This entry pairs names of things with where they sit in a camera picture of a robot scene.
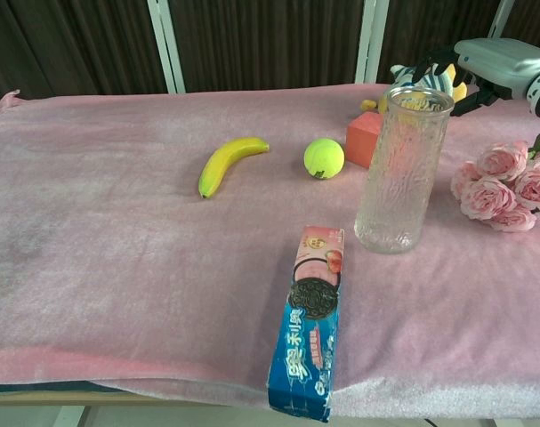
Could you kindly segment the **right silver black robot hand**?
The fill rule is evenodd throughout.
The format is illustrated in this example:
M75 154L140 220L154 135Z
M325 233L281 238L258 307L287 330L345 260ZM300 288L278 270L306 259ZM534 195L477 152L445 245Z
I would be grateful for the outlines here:
M475 77L479 90L458 101L452 111L454 117L460 117L499 99L527 101L527 90L540 75L540 48L511 38L462 40L430 52L416 66L412 81L417 82L435 63L436 74L455 65L454 86L468 75Z

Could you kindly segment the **pink rose bouquet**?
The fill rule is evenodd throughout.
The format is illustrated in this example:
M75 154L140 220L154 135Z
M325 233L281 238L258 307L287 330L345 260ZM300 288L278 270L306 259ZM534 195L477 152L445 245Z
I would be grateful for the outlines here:
M533 144L496 144L455 172L450 190L461 212L502 232L532 230L540 214L540 133Z

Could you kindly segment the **tall textured clear glass vase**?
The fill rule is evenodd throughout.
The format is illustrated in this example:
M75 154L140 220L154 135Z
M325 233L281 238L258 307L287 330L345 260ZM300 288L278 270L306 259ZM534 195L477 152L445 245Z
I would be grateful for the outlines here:
M431 88L389 91L354 224L367 250L402 254L417 244L454 106Z

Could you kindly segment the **blue striped yellow plush toy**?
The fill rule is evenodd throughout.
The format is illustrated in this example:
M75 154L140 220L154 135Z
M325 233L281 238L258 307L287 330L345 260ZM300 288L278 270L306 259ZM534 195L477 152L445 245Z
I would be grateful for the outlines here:
M415 73L415 67L404 65L393 65L390 72L393 77L392 88L395 87L422 87L446 93L453 98L455 102L463 100L467 96L467 86L461 83L458 86L453 86L455 79L455 65L450 64L441 73L436 74L438 64L435 63L428 68L424 75L416 82L412 82Z

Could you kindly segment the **red-orange cube block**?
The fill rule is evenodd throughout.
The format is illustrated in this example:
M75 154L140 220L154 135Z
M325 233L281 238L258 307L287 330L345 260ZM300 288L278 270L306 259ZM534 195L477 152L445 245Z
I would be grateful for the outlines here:
M375 112L363 113L350 122L344 147L349 162L369 168L382 124L383 116Z

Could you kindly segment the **yellow-green tennis ball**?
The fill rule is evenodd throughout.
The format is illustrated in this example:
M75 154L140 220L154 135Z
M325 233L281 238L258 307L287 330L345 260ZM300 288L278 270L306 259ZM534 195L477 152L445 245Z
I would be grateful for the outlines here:
M328 180L343 169L344 159L343 148L338 142L320 138L307 146L303 155L303 164L313 178Z

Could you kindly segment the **dark brown curtain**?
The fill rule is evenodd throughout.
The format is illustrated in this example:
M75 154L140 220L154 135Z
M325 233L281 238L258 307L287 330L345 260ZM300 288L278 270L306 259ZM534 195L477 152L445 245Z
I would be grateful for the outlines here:
M366 0L168 0L190 92L348 84ZM377 79L486 36L501 0L389 0ZM147 0L0 0L0 99L164 93Z

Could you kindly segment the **yellow banana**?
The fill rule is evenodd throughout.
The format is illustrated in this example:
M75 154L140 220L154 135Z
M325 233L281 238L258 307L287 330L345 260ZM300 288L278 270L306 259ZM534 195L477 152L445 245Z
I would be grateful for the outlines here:
M258 137L245 137L221 145L207 160L198 181L198 192L202 198L212 197L219 189L226 172L237 161L266 153L270 145Z

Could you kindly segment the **blue Oreo cookie box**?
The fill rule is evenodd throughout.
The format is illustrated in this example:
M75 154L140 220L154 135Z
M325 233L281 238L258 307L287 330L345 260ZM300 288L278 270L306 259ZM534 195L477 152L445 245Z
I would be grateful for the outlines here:
M343 250L344 230L303 229L267 380L281 413L329 421Z

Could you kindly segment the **pink fleece table cloth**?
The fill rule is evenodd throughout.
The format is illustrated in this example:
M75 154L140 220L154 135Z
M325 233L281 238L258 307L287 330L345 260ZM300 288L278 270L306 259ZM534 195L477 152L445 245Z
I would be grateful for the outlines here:
M354 222L366 178L318 181L381 85L0 101L0 384L88 380L152 396L263 406L307 225L345 231L336 415L540 417L540 218L503 233L449 182L540 119L498 101L449 121L417 246L373 254ZM202 198L224 143L258 137Z

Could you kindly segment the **dark blue underlay mat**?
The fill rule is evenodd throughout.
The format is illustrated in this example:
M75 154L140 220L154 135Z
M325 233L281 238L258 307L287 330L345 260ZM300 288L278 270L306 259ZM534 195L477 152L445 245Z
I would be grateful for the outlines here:
M119 389L102 386L87 381L56 382L56 383L27 383L0 384L0 393L56 391L56 392L120 392Z

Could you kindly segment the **white metal frame post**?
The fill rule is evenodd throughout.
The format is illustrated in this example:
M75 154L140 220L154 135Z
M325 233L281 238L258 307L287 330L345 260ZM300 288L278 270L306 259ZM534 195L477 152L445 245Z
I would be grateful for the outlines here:
M515 0L500 0L488 31L488 37L494 38L502 36L514 4Z
M364 0L354 83L376 82L390 0Z
M147 5L167 92L186 93L169 0L147 0Z

